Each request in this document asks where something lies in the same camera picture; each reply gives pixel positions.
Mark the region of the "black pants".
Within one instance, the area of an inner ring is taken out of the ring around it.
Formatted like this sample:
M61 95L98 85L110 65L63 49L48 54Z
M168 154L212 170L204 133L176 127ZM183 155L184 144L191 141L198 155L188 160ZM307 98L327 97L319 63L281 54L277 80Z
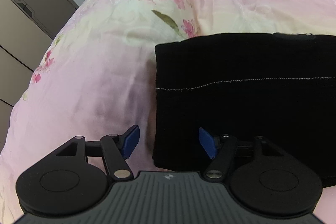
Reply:
M335 37L225 33L155 47L154 165L199 170L199 130L262 136L335 185Z

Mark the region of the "pink floral bed quilt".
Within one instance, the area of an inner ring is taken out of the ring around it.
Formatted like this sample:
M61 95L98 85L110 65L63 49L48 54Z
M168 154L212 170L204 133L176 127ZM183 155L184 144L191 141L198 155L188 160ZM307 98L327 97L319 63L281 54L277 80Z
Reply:
M75 135L139 125L131 170L154 171L160 43L223 32L335 34L335 0L85 0L57 34L10 116L1 152L1 223L23 212L19 175Z

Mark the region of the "beige wardrobe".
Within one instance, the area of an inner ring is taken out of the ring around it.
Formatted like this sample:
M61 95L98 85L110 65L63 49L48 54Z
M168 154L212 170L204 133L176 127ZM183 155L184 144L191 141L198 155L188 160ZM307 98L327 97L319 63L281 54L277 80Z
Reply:
M73 0L1 0L1 145L14 105L77 8Z

